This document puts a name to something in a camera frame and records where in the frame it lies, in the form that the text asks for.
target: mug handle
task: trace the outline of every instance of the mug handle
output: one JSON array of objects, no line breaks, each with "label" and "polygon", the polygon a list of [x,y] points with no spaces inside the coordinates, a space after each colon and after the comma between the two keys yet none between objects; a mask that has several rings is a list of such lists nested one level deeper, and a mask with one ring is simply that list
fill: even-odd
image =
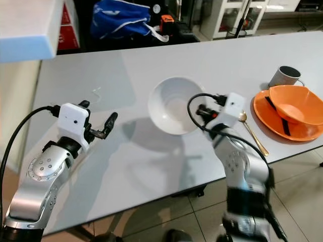
[{"label": "mug handle", "polygon": [[298,79],[298,81],[299,81],[300,83],[302,83],[303,87],[305,87],[305,83],[304,83],[303,81],[301,81],[301,80],[299,80],[299,79]]}]

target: blue bag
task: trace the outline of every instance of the blue bag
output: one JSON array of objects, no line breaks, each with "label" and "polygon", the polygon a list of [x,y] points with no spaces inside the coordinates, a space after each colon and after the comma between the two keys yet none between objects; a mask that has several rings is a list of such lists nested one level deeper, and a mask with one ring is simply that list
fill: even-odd
[{"label": "blue bag", "polygon": [[134,33],[148,35],[150,32],[160,41],[167,42],[168,36],[161,36],[147,22],[149,7],[123,0],[101,0],[93,8],[90,33],[94,38],[123,38]]}]

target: white bowl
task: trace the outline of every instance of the white bowl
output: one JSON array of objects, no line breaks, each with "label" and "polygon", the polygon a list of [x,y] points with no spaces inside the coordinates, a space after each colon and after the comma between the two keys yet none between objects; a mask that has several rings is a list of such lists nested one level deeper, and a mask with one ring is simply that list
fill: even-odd
[{"label": "white bowl", "polygon": [[[172,135],[183,135],[197,127],[187,112],[187,103],[195,94],[202,93],[203,88],[184,77],[172,77],[159,83],[148,100],[148,111],[153,123],[162,131]],[[205,97],[198,97],[191,103],[194,118],[200,104],[206,104]]]}]

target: orange bowl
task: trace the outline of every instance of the orange bowl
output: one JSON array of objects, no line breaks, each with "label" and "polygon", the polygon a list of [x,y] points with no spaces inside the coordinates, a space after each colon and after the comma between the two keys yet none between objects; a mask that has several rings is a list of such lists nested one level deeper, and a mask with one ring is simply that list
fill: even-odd
[{"label": "orange bowl", "polygon": [[323,125],[323,101],[307,87],[275,86],[269,89],[269,96],[282,118],[293,123]]}]

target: gray mug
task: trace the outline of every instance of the gray mug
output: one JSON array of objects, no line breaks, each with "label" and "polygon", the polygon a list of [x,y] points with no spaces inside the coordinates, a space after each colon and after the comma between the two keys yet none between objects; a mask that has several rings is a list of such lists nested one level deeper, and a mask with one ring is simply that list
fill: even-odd
[{"label": "gray mug", "polygon": [[269,82],[269,87],[274,87],[278,85],[294,85],[297,81],[302,83],[305,86],[304,82],[299,78],[301,77],[301,73],[295,68],[288,66],[278,67],[278,70],[274,74],[272,80]]}]

